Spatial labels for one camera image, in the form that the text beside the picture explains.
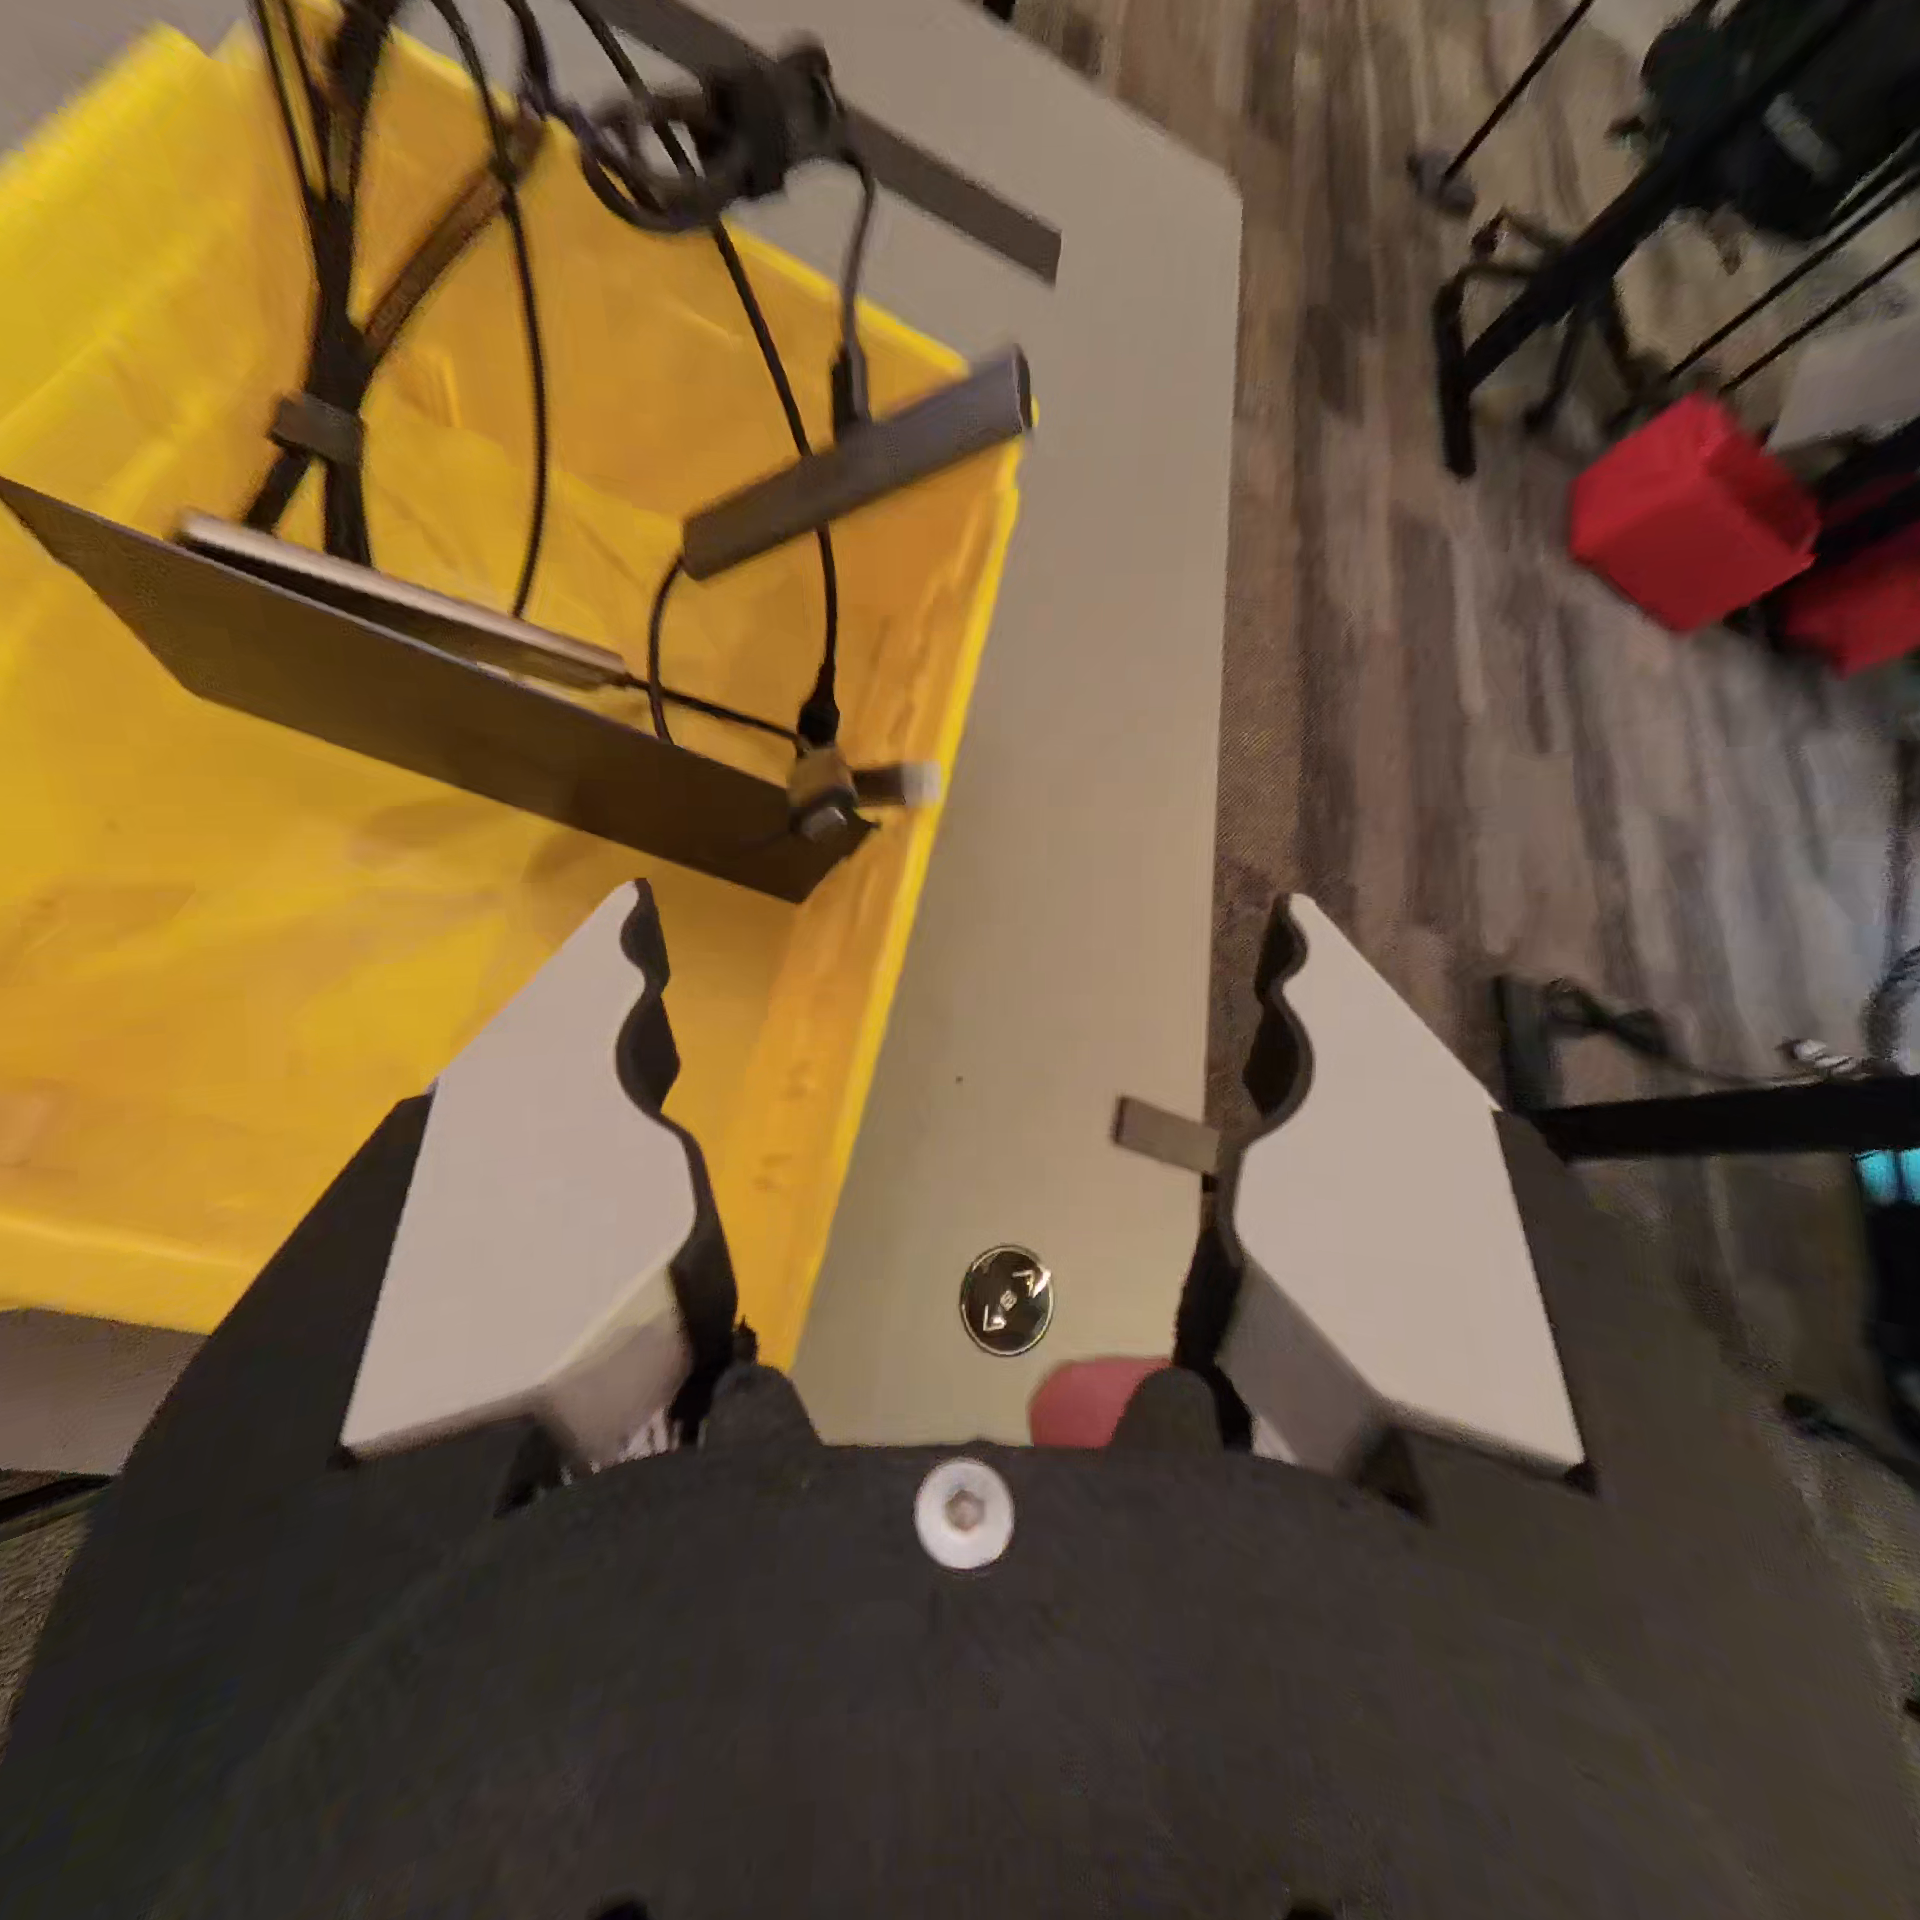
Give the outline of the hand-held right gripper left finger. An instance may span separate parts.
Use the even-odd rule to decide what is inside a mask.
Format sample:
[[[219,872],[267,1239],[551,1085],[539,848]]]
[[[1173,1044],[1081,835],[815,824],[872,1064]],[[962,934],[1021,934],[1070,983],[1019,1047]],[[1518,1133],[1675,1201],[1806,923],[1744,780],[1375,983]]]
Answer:
[[[737,1284],[646,882],[438,1071],[341,1427],[358,1460],[527,1419],[565,1463],[694,1446]]]

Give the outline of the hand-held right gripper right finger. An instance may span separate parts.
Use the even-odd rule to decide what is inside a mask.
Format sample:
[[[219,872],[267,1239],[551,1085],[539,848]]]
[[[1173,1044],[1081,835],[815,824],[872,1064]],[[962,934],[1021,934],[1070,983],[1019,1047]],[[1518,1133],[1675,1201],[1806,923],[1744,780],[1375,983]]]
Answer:
[[[1307,895],[1273,902],[1255,996],[1255,1121],[1195,1246],[1230,1432],[1339,1477],[1403,1434],[1580,1467],[1501,1107]]]

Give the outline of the yellow plastic bin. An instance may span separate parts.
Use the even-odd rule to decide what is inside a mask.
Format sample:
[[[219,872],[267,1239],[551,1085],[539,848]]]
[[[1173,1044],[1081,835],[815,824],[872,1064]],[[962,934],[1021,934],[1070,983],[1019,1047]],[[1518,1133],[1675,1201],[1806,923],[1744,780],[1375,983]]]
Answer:
[[[364,175],[364,309],[482,162],[476,86],[398,36]],[[608,218],[554,132],[521,200],[551,494],[527,612],[643,669],[709,497],[792,442],[718,252]],[[311,306],[252,34],[152,30],[4,165],[4,480],[165,541],[240,517]],[[532,419],[512,241],[453,267],[377,374],[377,562],[506,609]],[[833,534],[841,738],[953,771],[1021,507],[987,454]],[[211,1332],[383,1115],[617,883],[647,877],[742,1314],[792,1362],[941,810],[808,902],[754,895],[187,692],[6,511],[4,1308]],[[781,729],[820,659],[808,543],[676,588],[669,685]]]

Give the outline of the grey usb hub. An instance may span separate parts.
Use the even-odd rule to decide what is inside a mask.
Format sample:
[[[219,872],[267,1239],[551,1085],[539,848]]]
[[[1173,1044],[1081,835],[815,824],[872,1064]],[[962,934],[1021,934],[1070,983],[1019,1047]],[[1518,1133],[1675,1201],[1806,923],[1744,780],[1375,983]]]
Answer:
[[[828,449],[798,455],[697,510],[684,527],[684,571],[708,582],[758,560],[950,468],[1021,442],[1032,421],[1027,353],[1005,347]]]

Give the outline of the round metal table grommet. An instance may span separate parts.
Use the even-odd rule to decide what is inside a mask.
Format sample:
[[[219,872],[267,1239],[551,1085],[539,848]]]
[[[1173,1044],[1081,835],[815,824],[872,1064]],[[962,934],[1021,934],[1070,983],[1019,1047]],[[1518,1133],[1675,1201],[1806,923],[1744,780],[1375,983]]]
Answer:
[[[973,1345],[998,1359],[1032,1351],[1051,1328],[1051,1269],[1028,1247],[980,1252],[959,1289],[959,1314]]]

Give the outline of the black bin divider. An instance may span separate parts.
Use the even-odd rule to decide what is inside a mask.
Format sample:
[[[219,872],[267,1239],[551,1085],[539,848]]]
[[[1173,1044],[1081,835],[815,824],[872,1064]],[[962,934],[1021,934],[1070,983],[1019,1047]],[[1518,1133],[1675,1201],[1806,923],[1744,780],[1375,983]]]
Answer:
[[[4,480],[34,541],[193,695],[754,893],[808,901],[877,826],[820,828],[784,786],[551,685],[449,659]]]

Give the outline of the red storage box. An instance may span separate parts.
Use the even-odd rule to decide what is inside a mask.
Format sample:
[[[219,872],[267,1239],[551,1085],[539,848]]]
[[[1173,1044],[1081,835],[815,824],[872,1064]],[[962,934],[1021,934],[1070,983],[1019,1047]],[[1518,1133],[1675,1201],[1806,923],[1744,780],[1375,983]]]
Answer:
[[[1722,402],[1690,393],[1572,482],[1566,551],[1673,635],[1693,635],[1812,567],[1819,505]]]
[[[1918,521],[1790,584],[1775,627],[1790,651],[1840,681],[1917,656]]]

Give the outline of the black equipment bag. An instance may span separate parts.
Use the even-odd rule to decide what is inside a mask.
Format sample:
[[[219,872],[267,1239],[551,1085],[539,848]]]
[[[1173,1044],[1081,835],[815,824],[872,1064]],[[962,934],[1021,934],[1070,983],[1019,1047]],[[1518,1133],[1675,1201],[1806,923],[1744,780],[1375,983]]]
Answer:
[[[1716,127],[1834,11],[1812,2],[1695,5],[1648,46],[1640,108],[1614,135],[1634,139],[1645,162],[1660,164],[1698,129]],[[1810,244],[1917,153],[1917,131],[1918,7],[1867,5],[1697,162],[1677,206]]]

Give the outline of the small grey table bracket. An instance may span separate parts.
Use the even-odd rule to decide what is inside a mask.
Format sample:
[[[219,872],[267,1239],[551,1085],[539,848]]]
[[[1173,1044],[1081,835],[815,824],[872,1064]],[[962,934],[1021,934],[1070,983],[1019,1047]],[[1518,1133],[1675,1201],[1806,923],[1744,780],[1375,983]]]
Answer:
[[[1224,1160],[1224,1137],[1207,1121],[1138,1097],[1115,1100],[1112,1142],[1138,1159],[1184,1171],[1213,1184]]]

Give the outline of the black metal frame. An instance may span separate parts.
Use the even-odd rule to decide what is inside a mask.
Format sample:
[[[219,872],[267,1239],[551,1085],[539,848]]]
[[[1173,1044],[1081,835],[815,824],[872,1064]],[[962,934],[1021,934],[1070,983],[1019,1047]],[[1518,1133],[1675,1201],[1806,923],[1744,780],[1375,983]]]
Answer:
[[[1529,432],[1558,421],[1589,344],[1618,372],[1624,421],[1648,419],[1695,374],[1711,372],[1726,342],[1797,300],[1804,282],[1917,196],[1914,129],[1865,162],[1816,139],[1784,143],[1779,135],[1765,122],[1711,146],[1673,135],[1652,146],[1634,183],[1579,234],[1563,235],[1512,212],[1477,228],[1432,312],[1439,419],[1452,473],[1476,472],[1477,392],[1536,337],[1553,334],[1558,346],[1548,386],[1523,415]],[[1746,239],[1785,249],[1794,260],[1678,361],[1645,357],[1627,329],[1621,272],[1682,218],[1713,242],[1727,241],[1724,262],[1732,274]]]
[[[1763,1159],[1906,1152],[1918,1144],[1917,1076],[1880,1065],[1752,1080],[1688,1061],[1648,1007],[1613,1005],[1568,981],[1501,972],[1492,981],[1501,1090],[1564,1162]],[[1697,1090],[1571,1102],[1561,1054],[1602,1039]]]

